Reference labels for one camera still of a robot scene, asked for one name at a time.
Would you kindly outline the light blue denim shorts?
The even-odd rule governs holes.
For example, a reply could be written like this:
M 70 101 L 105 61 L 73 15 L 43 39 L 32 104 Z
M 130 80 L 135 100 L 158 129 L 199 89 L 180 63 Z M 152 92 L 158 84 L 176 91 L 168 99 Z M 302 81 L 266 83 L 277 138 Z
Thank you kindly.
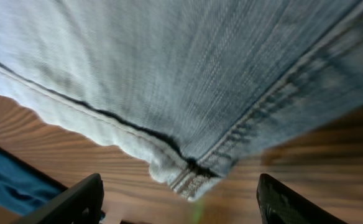
M 2 1 L 0 95 L 189 201 L 363 105 L 363 1 Z

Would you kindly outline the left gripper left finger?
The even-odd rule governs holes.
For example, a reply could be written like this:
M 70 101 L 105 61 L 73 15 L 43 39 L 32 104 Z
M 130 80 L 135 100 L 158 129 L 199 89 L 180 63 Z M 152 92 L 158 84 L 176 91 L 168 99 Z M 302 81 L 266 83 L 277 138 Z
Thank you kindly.
M 99 224 L 103 198 L 103 181 L 94 173 L 14 224 Z

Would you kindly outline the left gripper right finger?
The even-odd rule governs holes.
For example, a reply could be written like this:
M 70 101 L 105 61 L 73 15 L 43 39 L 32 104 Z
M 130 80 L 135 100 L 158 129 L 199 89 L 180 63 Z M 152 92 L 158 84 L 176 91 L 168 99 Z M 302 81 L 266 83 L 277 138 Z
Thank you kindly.
M 346 224 L 268 174 L 256 193 L 263 224 Z

